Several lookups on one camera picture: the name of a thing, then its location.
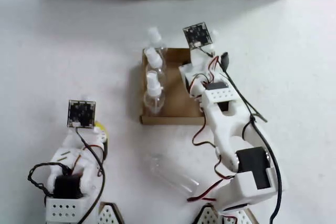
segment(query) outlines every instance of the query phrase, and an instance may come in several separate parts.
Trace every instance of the yellow object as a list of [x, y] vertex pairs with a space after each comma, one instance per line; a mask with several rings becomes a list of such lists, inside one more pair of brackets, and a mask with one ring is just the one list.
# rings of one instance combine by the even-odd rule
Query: yellow object
[[107, 137], [107, 139], [109, 139], [109, 133], [107, 132], [107, 130], [106, 130], [106, 128], [104, 127], [104, 125], [102, 125], [100, 122], [98, 122], [98, 121], [95, 121], [95, 126], [96, 127], [99, 127], [102, 131], [104, 131], [105, 132], [105, 134], [106, 134], [106, 137]]

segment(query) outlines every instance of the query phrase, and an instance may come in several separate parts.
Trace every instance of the white tabletop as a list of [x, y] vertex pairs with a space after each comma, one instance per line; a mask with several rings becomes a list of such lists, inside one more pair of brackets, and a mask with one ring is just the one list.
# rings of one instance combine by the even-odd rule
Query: white tabletop
[[[103, 200], [126, 223], [191, 223], [203, 202], [187, 204], [141, 160], [165, 154], [202, 190], [218, 179], [215, 154], [191, 144], [198, 126], [140, 125], [134, 93], [146, 29], [157, 25], [170, 47], [187, 47], [182, 28], [203, 21], [269, 120], [289, 184], [275, 223], [327, 223], [336, 210], [335, 13], [336, 0], [0, 0], [0, 223], [43, 223], [43, 192], [27, 175], [60, 146], [68, 99], [82, 95], [110, 133]], [[267, 223], [274, 206], [252, 210]]]

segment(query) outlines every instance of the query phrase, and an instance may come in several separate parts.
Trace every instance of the cardboard tray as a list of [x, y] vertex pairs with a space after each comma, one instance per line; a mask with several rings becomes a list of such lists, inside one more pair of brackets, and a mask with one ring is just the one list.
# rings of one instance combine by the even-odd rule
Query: cardboard tray
[[166, 87], [165, 103], [162, 111], [157, 116], [147, 113], [143, 103], [146, 91], [146, 66], [147, 58], [142, 54], [141, 66], [141, 113], [140, 122], [148, 125], [202, 125], [203, 115], [199, 110], [199, 103], [191, 99], [181, 79], [179, 66], [190, 63], [190, 49], [169, 48], [166, 54]]

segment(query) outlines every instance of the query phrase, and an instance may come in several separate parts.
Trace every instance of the transparent bottle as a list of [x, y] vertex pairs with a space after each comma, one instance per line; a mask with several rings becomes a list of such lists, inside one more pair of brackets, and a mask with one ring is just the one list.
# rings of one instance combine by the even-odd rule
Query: transparent bottle
[[154, 71], [158, 75], [158, 80], [161, 86], [164, 88], [166, 84], [166, 64], [164, 59], [155, 51], [153, 47], [145, 50], [148, 64], [146, 66], [146, 72]]
[[185, 196], [190, 197], [195, 194], [199, 182], [194, 180], [188, 171], [180, 167], [172, 159], [161, 154], [152, 154], [146, 157], [146, 161], [155, 176], [173, 186]]
[[148, 29], [148, 36], [150, 39], [150, 47], [155, 48], [162, 59], [165, 59], [167, 53], [167, 46], [163, 42], [161, 34], [157, 27], [151, 27]]
[[165, 95], [157, 78], [155, 71], [146, 73], [147, 90], [143, 97], [143, 102], [149, 114], [158, 115], [163, 107]]

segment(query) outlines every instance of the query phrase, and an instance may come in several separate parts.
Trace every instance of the white spray nozzle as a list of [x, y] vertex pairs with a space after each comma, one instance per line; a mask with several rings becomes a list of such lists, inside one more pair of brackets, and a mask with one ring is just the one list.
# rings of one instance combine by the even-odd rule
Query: white spray nozzle
[[158, 97], [162, 93], [162, 88], [157, 78], [158, 73], [155, 71], [148, 71], [147, 77], [147, 93], [151, 97]]
[[151, 43], [159, 43], [162, 40], [161, 34], [157, 27], [151, 27], [148, 29], [148, 35]]
[[162, 68], [162, 58], [153, 47], [147, 48], [145, 50], [145, 55], [152, 68]]

